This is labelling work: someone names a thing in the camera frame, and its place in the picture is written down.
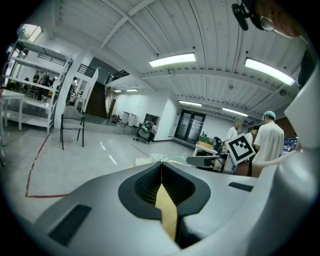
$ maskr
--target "man in white t-shirt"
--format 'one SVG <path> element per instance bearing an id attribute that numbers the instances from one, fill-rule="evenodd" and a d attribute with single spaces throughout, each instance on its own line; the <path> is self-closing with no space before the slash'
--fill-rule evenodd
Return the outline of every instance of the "man in white t-shirt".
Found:
<path id="1" fill-rule="evenodd" d="M 228 133 L 226 134 L 226 138 L 225 138 L 226 141 L 232 140 L 233 138 L 238 136 L 238 131 L 241 131 L 243 122 L 244 122 L 243 119 L 240 117 L 237 117 L 234 120 L 233 127 L 231 127 Z"/>
<path id="2" fill-rule="evenodd" d="M 262 120 L 264 125 L 261 125 L 258 134 L 254 141 L 255 149 L 258 150 L 253 163 L 261 163 L 271 161 L 280 157 L 285 141 L 284 130 L 275 124 L 276 114 L 272 111 L 267 111 L 263 114 Z"/>
<path id="3" fill-rule="evenodd" d="M 255 125 L 251 128 L 250 132 L 245 135 L 246 140 L 250 143 L 250 145 L 254 142 L 254 136 L 257 135 L 259 130 L 259 126 Z"/>

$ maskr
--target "blue cap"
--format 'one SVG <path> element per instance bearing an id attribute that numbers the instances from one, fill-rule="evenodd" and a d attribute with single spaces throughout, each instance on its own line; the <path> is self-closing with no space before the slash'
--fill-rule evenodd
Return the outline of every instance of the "blue cap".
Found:
<path id="1" fill-rule="evenodd" d="M 263 114 L 262 116 L 262 121 L 264 121 L 266 119 L 266 117 L 271 117 L 273 118 L 274 120 L 276 120 L 276 114 L 272 111 L 267 111 Z"/>
<path id="2" fill-rule="evenodd" d="M 234 122 L 243 124 L 244 120 L 241 117 L 237 117 Z"/>

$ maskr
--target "green box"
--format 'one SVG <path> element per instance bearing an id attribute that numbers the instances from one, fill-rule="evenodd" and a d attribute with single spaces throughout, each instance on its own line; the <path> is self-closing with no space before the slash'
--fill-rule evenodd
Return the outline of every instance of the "green box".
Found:
<path id="1" fill-rule="evenodd" d="M 209 138 L 209 137 L 207 137 L 207 136 L 200 136 L 199 137 L 199 141 L 200 142 L 204 142 L 204 143 L 207 143 L 207 144 L 209 144 L 209 145 L 213 145 L 214 144 L 214 139 L 213 138 Z"/>

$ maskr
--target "fluorescent ceiling light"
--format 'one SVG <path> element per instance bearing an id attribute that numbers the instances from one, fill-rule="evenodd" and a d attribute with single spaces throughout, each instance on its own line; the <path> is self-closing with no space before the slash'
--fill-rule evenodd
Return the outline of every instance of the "fluorescent ceiling light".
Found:
<path id="1" fill-rule="evenodd" d="M 194 106 L 202 107 L 202 104 L 200 104 L 200 103 L 195 103 L 195 102 L 190 102 L 190 101 L 183 101 L 183 100 L 179 100 L 179 102 L 182 103 L 182 104 L 188 104 L 188 105 L 194 105 Z"/>
<path id="2" fill-rule="evenodd" d="M 184 54 L 152 60 L 149 63 L 152 67 L 158 67 L 158 66 L 163 66 L 167 64 L 173 64 L 173 63 L 195 62 L 195 61 L 196 61 L 196 57 L 194 53 L 184 53 Z"/>
<path id="3" fill-rule="evenodd" d="M 295 80 L 286 75 L 285 73 L 281 72 L 280 70 L 275 69 L 272 66 L 264 64 L 260 61 L 257 61 L 252 58 L 247 58 L 244 64 L 247 68 L 258 70 L 260 72 L 266 73 L 269 76 L 272 76 L 276 79 L 279 79 L 281 82 L 284 82 L 288 86 L 292 86 L 295 83 Z"/>
<path id="4" fill-rule="evenodd" d="M 244 116 L 244 117 L 247 117 L 247 116 L 248 116 L 247 114 L 244 114 L 244 113 L 241 113 L 241 112 L 238 112 L 238 111 L 234 111 L 234 110 L 232 110 L 232 109 L 225 108 L 225 107 L 224 107 L 222 110 L 228 111 L 228 112 L 232 112 L 232 113 L 238 114 L 238 115 L 240 115 L 240 116 Z"/>

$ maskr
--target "gray floor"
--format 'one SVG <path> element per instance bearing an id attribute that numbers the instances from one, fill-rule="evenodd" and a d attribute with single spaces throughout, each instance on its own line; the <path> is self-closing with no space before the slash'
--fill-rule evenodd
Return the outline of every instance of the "gray floor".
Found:
<path id="1" fill-rule="evenodd" d="M 122 127 L 111 133 L 101 128 L 104 125 L 96 126 L 87 126 L 84 147 L 81 136 L 77 141 L 77 131 L 65 130 L 62 150 L 58 129 L 48 136 L 42 128 L 23 125 L 18 131 L 18 124 L 9 124 L 7 144 L 0 148 L 6 166 L 0 169 L 1 185 L 14 212 L 34 222 L 61 198 L 54 196 L 68 194 L 95 177 L 132 167 L 137 158 L 148 159 L 158 153 L 171 159 L 193 153 L 171 141 L 150 145 L 135 141 L 132 135 L 121 134 L 127 133 Z"/>
<path id="2" fill-rule="evenodd" d="M 102 118 L 100 116 L 95 116 L 91 114 L 85 114 L 85 121 L 89 123 L 97 124 L 97 125 L 105 125 L 105 126 L 109 124 L 113 125 L 113 123 L 111 123 L 110 120 L 107 120 L 107 117 Z"/>

